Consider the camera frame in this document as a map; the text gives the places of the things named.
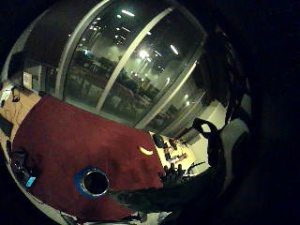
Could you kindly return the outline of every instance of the banana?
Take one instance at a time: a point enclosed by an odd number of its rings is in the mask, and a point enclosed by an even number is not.
[[[139,150],[141,151],[141,152],[143,152],[145,155],[147,155],[147,156],[151,156],[152,154],[153,154],[153,151],[148,151],[147,149],[145,149],[145,148],[143,148],[143,147],[141,147],[141,146],[139,146]]]

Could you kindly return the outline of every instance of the hand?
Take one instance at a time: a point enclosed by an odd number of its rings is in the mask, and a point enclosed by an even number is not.
[[[182,183],[182,177],[185,174],[185,171],[182,170],[182,165],[178,165],[178,169],[175,169],[174,164],[171,164],[170,169],[167,166],[164,166],[164,172],[158,174],[163,186],[165,188],[171,188]]]

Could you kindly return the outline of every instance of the glass window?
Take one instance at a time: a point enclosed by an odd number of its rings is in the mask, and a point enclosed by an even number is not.
[[[147,130],[171,137],[178,134],[182,128],[188,128],[190,121],[201,114],[205,109],[202,69],[201,65],[195,67],[183,87],[147,125]]]
[[[65,101],[93,111],[128,46],[165,8],[161,1],[134,0],[106,7],[91,22],[73,54],[65,83]]]
[[[100,115],[135,126],[183,72],[202,41],[203,32],[181,12],[167,15],[130,56]]]
[[[54,95],[55,93],[56,75],[57,73],[54,67],[46,68],[45,91],[50,95]]]
[[[31,61],[25,60],[24,62],[24,72],[31,76],[31,89],[40,91],[38,84],[38,77],[41,74],[42,66],[41,64]]]

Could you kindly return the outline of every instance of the paper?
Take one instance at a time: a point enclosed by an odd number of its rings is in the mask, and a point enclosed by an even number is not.
[[[12,89],[13,85],[9,84],[7,86],[5,86],[3,88],[3,91],[2,91],[2,96],[1,96],[1,99],[0,99],[0,102],[2,100],[8,100],[9,96],[10,96],[10,93],[11,93],[11,89]]]

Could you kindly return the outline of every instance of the glass wall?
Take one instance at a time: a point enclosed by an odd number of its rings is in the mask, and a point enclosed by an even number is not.
[[[85,30],[72,56],[64,101],[106,119],[168,136],[187,127],[205,109],[207,86],[201,64],[176,93],[171,90],[188,75],[206,34],[177,8],[158,19],[169,7],[162,1],[137,4],[134,0],[105,7]],[[142,38],[133,49],[130,45],[137,37]],[[122,60],[114,81],[113,72],[127,51],[131,56]],[[164,107],[151,112],[162,104],[162,98],[167,99]],[[150,112],[154,118],[144,122]]]
[[[130,56],[100,115],[135,126],[183,72],[203,37],[181,12],[166,16]]]
[[[183,87],[151,120],[146,129],[174,136],[182,128],[188,128],[190,120],[200,116],[205,109],[205,88],[202,65],[198,65]]]
[[[119,1],[89,25],[73,54],[64,99],[89,111],[98,104],[108,80],[128,46],[167,6],[160,1]]]

